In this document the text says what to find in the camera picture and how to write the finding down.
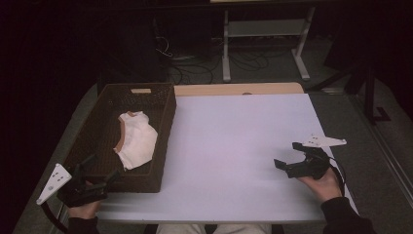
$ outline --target white cloth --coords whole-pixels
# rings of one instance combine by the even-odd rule
[[[131,170],[152,160],[158,133],[142,111],[119,116],[121,140],[114,148],[124,168]]]

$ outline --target dark background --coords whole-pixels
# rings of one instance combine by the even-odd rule
[[[335,38],[326,64],[337,69],[368,54],[375,76],[393,90],[411,118],[412,11],[407,1],[320,7],[309,35]],[[80,11],[75,1],[1,2],[3,233],[13,231],[77,103],[93,84],[101,89],[111,82],[166,80],[155,53],[153,17]],[[172,42],[205,55],[209,37],[222,27],[222,12],[217,11],[168,13],[157,19],[158,29]]]

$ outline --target black sleeve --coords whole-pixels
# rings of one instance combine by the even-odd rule
[[[371,221],[360,217],[346,197],[333,198],[321,204],[327,225],[324,234],[375,234]]]
[[[71,217],[69,218],[69,227],[66,234],[99,234],[96,226],[97,217],[92,219]]]

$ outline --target table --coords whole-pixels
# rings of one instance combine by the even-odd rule
[[[301,162],[303,154],[291,143],[310,134],[323,135],[311,101],[298,84],[176,86],[175,91],[177,108],[161,192],[112,193],[101,206],[101,220],[296,223],[324,219],[310,190],[273,162],[274,158],[287,164]],[[329,148],[324,150],[332,156]]]

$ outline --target white tag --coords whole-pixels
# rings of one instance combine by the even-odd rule
[[[327,147],[327,146],[335,146],[335,145],[343,145],[347,144],[345,139],[336,139],[326,136],[315,136],[312,135],[309,139],[303,142],[303,146],[307,147]]]
[[[64,166],[62,166],[61,164],[56,164],[55,169],[53,170],[51,177],[46,183],[42,194],[40,194],[39,199],[37,199],[36,204],[42,205],[71,178],[72,175],[64,168]]]

